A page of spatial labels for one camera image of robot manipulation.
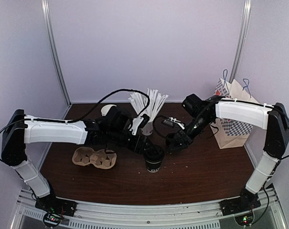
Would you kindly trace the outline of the single black paper cup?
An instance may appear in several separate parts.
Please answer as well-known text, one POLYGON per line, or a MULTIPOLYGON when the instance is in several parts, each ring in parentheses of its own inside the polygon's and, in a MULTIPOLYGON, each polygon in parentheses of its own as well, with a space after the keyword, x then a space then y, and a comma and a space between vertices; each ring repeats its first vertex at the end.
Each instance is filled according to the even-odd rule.
POLYGON ((144 153, 146 168, 150 173, 159 171, 162 161, 164 159, 164 150, 162 147, 154 145, 153 149, 144 153))

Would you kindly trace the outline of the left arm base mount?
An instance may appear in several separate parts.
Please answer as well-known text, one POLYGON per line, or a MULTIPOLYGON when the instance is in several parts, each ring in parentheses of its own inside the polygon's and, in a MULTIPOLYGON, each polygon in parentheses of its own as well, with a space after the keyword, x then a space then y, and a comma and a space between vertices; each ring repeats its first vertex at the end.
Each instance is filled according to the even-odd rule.
POLYGON ((37 198, 35 207, 59 216, 73 217, 77 203, 71 200, 60 199, 52 195, 37 198))

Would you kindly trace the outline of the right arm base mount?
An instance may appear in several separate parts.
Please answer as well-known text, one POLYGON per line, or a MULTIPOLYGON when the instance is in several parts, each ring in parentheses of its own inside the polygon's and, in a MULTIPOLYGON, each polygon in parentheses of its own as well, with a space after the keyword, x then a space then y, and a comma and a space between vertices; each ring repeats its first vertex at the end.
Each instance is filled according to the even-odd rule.
POLYGON ((237 197, 220 201, 220 208, 223 216, 250 211, 253 208, 258 208, 261 203, 258 199, 249 202, 246 198, 237 197))

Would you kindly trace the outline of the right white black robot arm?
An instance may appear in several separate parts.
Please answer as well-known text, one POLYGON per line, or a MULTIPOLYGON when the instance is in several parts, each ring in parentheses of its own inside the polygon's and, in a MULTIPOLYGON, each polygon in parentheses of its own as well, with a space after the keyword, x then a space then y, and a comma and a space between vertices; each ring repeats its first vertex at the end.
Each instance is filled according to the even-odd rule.
POLYGON ((240 196, 224 201, 226 206, 233 205, 239 210, 247 210, 254 204, 257 193, 284 158, 289 143, 289 118, 284 105, 256 104, 217 95, 202 100, 191 94, 184 99, 182 107, 192 120, 178 132, 167 135, 166 141, 170 152, 188 148, 203 129, 217 118, 247 123, 266 131, 262 157, 241 190, 240 196))

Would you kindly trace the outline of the stack of paper cups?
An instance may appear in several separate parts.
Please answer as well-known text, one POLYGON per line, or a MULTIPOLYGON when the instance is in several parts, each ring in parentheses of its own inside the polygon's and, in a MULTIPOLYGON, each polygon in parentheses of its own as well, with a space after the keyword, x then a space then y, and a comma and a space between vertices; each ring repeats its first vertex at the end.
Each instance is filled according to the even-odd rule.
POLYGON ((101 108, 101 115, 105 117, 109 112, 112 114, 117 110, 117 106, 115 104, 107 104, 101 108))

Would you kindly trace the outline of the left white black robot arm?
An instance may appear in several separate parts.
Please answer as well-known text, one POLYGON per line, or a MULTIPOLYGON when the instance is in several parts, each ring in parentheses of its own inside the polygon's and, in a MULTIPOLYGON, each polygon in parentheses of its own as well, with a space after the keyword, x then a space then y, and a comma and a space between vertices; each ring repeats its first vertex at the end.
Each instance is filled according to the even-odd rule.
POLYGON ((51 142, 95 146, 113 143, 154 159, 158 156, 156 146, 137 133, 148 120, 146 114, 132 119, 129 112, 118 106, 110 107, 105 116, 96 120, 80 121, 26 116, 19 109, 3 130, 1 159, 17 171, 37 197, 42 198, 44 207, 55 212, 60 208, 60 201, 53 196, 51 185, 28 159, 26 144, 51 142))

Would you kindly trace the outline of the black coffee cup lid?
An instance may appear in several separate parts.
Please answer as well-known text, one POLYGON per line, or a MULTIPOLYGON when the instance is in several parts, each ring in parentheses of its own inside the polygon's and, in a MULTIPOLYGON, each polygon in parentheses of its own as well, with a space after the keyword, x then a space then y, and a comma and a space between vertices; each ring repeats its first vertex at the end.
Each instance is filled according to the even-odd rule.
POLYGON ((164 150, 161 146, 153 145, 146 153, 144 153, 144 158, 148 161, 159 161, 164 158, 164 150))

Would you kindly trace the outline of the stack of black lids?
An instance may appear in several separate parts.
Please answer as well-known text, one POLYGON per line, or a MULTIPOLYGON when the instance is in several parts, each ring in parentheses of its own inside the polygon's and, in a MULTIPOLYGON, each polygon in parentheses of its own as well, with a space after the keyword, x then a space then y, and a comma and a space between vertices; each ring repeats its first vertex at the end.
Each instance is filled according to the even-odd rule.
POLYGON ((166 135, 165 144, 168 152, 178 151, 180 147, 180 142, 175 139, 175 133, 166 135))

